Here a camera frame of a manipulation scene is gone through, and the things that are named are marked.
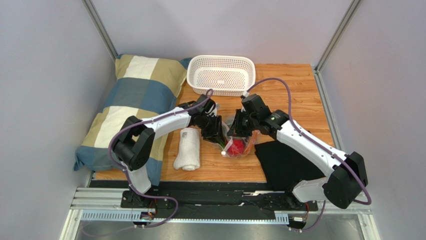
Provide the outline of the clear zip top bag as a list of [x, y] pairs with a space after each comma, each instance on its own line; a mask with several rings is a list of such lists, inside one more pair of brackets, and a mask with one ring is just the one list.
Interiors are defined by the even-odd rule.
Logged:
[[254, 130], [251, 136], [235, 137], [227, 136], [227, 132], [234, 121], [233, 116], [228, 116], [222, 121], [222, 132], [225, 134], [224, 143], [214, 143], [216, 150], [220, 150], [220, 154], [226, 158], [243, 158], [247, 156], [254, 146], [258, 143], [258, 138], [261, 135], [259, 130]]

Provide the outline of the green fake chili pepper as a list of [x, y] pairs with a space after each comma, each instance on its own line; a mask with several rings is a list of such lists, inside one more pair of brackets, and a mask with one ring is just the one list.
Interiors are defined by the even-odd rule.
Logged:
[[226, 142], [224, 141], [224, 140], [222, 140], [222, 139], [218, 139], [217, 140], [217, 143], [220, 145], [220, 147], [221, 148], [225, 148], [225, 146], [226, 146]]

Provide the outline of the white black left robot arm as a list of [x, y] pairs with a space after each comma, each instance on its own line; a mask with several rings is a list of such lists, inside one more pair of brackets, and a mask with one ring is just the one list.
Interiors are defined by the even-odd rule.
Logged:
[[146, 194], [152, 186], [146, 164], [155, 140], [187, 127], [199, 128], [205, 141], [214, 144], [226, 141], [222, 117], [217, 114], [216, 103], [209, 98], [182, 103], [156, 117], [139, 119], [130, 116], [125, 120], [108, 147], [112, 161], [122, 167], [129, 185], [122, 194], [121, 207], [148, 209], [179, 205], [171, 196]]

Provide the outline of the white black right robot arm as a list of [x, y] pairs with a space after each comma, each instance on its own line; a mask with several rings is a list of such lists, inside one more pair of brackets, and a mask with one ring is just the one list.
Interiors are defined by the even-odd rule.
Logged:
[[319, 140], [293, 120], [290, 113], [282, 110], [271, 112], [237, 109], [229, 133], [246, 137], [254, 130], [292, 148], [322, 173], [323, 177], [301, 180], [291, 187], [291, 194], [299, 202], [329, 201], [340, 209], [352, 203], [371, 205], [367, 191], [368, 177], [364, 158], [357, 152], [347, 154]]

